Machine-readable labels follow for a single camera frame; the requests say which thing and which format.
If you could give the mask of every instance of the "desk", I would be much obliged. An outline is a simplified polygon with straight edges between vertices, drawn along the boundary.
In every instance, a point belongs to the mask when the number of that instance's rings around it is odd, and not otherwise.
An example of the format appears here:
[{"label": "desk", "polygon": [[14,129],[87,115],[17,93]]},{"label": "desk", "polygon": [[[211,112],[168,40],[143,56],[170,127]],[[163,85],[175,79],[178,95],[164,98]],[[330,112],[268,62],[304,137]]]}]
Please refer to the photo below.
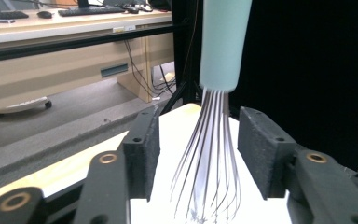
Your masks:
[{"label": "desk", "polygon": [[[184,105],[163,116],[159,120],[161,152],[158,159],[155,184],[150,203],[146,200],[131,200],[131,220],[138,223],[172,223],[167,212],[167,195],[171,179],[177,162],[179,162],[186,148],[188,139],[194,130],[200,107],[197,105]],[[236,147],[238,122],[230,121],[233,144]],[[101,144],[90,147],[72,157],[59,161],[49,167],[28,175],[5,187],[0,188],[0,195],[19,187],[39,187],[45,196],[65,188],[66,186],[83,179],[88,171],[90,159],[98,153],[117,148],[126,133],[117,135]],[[241,207],[236,223],[290,223],[285,199],[268,199],[262,197],[251,178],[245,163],[237,152],[238,166],[241,177]]]},{"label": "desk", "polygon": [[[38,18],[37,10],[24,10],[29,19],[0,23],[0,49],[112,34],[114,28],[139,29],[172,20],[171,12],[61,17],[57,10],[51,10],[52,19]],[[0,108],[110,78],[102,77],[101,69],[120,64],[127,64],[128,70],[115,75],[117,82],[148,103],[150,68],[173,61],[172,42],[172,34],[129,40],[133,61],[139,69],[136,76],[146,88],[133,78],[123,41],[0,61]]]}]

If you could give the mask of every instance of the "screw hole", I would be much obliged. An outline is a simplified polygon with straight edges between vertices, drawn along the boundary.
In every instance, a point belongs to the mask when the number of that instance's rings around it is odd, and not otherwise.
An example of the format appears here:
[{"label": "screw hole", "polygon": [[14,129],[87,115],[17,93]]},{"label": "screw hole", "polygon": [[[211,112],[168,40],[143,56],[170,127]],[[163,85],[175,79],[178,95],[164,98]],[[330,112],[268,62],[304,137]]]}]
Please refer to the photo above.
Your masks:
[{"label": "screw hole", "polygon": [[98,215],[92,219],[90,224],[105,224],[107,221],[107,215]]},{"label": "screw hole", "polygon": [[15,194],[7,199],[5,199],[1,205],[0,210],[4,212],[9,212],[16,210],[23,205],[27,204],[31,199],[31,195],[27,192],[22,192]]},{"label": "screw hole", "polygon": [[109,153],[100,157],[100,163],[107,164],[117,160],[117,155]]},{"label": "screw hole", "polygon": [[326,163],[327,162],[327,159],[324,156],[322,156],[320,154],[316,154],[316,153],[307,154],[307,158],[310,161],[314,161],[314,162],[318,162],[318,163]]}]

